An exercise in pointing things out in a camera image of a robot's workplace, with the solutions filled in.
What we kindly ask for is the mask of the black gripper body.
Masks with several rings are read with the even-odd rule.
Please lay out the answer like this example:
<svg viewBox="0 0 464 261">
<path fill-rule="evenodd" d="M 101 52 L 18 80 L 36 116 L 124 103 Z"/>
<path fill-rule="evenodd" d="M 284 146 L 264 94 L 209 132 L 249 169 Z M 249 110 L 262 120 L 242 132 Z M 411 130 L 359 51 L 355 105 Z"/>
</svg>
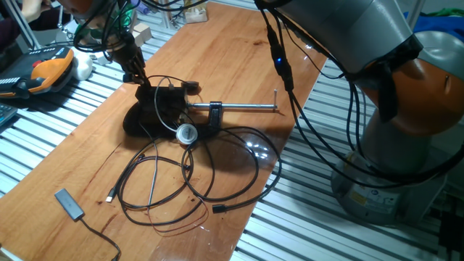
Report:
<svg viewBox="0 0 464 261">
<path fill-rule="evenodd" d="M 123 69 L 141 68 L 141 50 L 131 33 L 123 33 L 109 50 L 112 59 Z"/>
</svg>

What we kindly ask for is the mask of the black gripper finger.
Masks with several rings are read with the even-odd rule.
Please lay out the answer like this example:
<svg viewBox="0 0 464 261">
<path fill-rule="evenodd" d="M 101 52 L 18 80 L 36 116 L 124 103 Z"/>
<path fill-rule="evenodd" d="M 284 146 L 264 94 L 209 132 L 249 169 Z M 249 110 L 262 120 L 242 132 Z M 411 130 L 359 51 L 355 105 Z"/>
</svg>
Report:
<svg viewBox="0 0 464 261">
<path fill-rule="evenodd" d="M 145 64 L 140 61 L 136 61 L 136 78 L 137 78 L 137 84 L 141 86 L 147 86 L 150 87 L 151 83 L 149 82 L 149 79 L 146 76 L 145 72 Z"/>
<path fill-rule="evenodd" d="M 126 62 L 122 65 L 124 71 L 123 82 L 124 83 L 139 83 L 138 78 L 138 66 L 134 62 Z"/>
</svg>

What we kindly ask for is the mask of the person's bare hand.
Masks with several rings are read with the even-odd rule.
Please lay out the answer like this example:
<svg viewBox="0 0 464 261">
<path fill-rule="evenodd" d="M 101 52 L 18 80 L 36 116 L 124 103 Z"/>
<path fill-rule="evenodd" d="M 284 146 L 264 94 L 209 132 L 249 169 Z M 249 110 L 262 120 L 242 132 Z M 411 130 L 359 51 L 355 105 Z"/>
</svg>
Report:
<svg viewBox="0 0 464 261">
<path fill-rule="evenodd" d="M 21 13 L 27 22 L 37 20 L 50 7 L 49 0 L 22 0 Z"/>
</svg>

